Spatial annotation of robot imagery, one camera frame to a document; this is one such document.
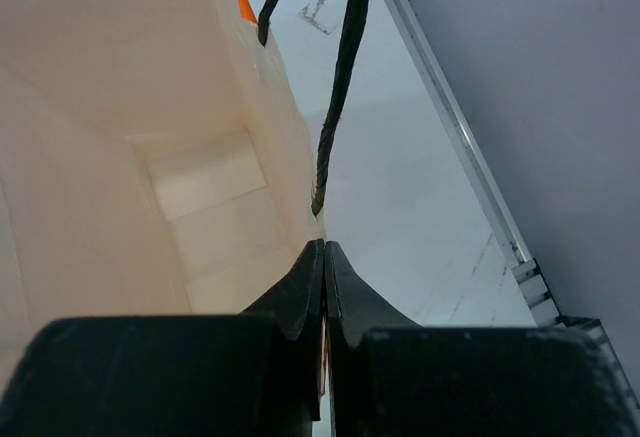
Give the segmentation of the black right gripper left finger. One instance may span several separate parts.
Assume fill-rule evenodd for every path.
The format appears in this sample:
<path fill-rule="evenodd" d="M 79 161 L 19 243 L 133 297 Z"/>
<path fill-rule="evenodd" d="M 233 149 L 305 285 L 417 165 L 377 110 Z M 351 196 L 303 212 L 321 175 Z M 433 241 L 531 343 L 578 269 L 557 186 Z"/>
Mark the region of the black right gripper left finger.
<path fill-rule="evenodd" d="M 82 317 L 36 334 L 5 436 L 307 436 L 319 417 L 322 240 L 236 315 Z"/>

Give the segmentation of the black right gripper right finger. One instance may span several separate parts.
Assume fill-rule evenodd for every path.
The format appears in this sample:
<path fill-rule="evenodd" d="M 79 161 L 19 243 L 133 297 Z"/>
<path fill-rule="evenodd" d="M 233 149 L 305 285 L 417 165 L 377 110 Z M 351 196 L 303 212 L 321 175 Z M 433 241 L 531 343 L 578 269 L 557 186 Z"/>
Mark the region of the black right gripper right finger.
<path fill-rule="evenodd" d="M 538 327 L 423 327 L 324 253 L 336 436 L 635 436 L 587 335 Z"/>

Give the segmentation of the orange paper bag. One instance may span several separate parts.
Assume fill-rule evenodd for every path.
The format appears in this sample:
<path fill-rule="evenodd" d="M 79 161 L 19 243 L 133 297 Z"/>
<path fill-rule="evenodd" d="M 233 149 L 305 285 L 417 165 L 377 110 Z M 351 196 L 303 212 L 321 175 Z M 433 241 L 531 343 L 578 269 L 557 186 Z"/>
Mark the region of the orange paper bag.
<path fill-rule="evenodd" d="M 325 233 L 240 0 L 1 0 L 1 330 L 234 313 Z"/>

